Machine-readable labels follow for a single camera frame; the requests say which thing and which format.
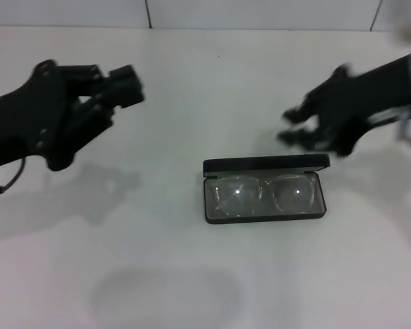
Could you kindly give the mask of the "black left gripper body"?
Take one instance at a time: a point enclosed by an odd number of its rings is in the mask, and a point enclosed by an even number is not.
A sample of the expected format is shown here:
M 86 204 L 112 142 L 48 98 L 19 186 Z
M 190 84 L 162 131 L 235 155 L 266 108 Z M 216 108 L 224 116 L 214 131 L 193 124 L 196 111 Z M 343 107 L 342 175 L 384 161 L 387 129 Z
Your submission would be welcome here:
M 84 65 L 45 60 L 21 87 L 0 96 L 0 166 L 28 156 L 42 156 L 52 171 L 73 162 L 86 144 L 82 125 L 72 126 L 85 78 Z

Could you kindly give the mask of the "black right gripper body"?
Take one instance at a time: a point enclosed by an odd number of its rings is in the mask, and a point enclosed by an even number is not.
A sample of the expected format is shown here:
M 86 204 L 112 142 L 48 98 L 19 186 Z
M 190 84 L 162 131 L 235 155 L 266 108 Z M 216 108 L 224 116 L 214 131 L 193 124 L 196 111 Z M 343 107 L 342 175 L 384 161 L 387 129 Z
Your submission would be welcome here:
M 411 119 L 411 54 L 352 76 L 347 66 L 306 95 L 306 117 L 318 127 L 306 149 L 348 156 L 368 131 Z

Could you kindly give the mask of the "black glasses case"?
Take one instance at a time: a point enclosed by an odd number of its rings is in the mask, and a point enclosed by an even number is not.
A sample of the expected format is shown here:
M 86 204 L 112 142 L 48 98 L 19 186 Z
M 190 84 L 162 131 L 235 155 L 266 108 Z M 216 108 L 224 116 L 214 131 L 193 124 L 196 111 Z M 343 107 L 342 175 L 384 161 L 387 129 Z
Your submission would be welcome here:
M 203 202 L 205 220 L 213 225 L 226 225 L 235 223 L 320 219 L 327 212 L 327 206 L 318 172 L 329 166 L 330 160 L 329 156 L 326 154 L 205 160 L 203 162 Z M 315 200 L 313 208 L 309 213 L 300 215 L 228 217 L 216 210 L 212 187 L 217 179 L 241 175 L 266 178 L 284 174 L 306 175 L 315 180 Z

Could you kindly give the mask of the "clear white glasses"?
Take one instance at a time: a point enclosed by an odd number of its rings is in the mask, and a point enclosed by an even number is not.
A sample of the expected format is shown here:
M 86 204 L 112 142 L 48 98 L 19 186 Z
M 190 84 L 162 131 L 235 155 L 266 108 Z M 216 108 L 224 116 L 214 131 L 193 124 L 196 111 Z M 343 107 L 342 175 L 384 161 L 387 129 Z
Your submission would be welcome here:
M 313 208 L 315 180 L 297 174 L 241 175 L 217 179 L 212 192 L 216 210 L 228 217 L 300 215 Z

